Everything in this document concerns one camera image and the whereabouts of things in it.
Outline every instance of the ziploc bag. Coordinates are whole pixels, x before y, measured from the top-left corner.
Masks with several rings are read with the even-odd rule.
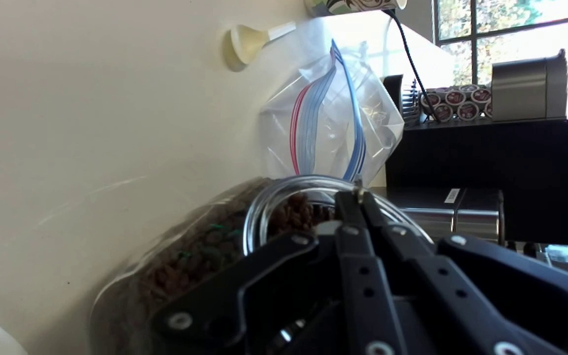
[[[276,92],[260,112],[270,177],[319,173],[368,185],[402,137],[404,120],[355,55],[329,55]]]

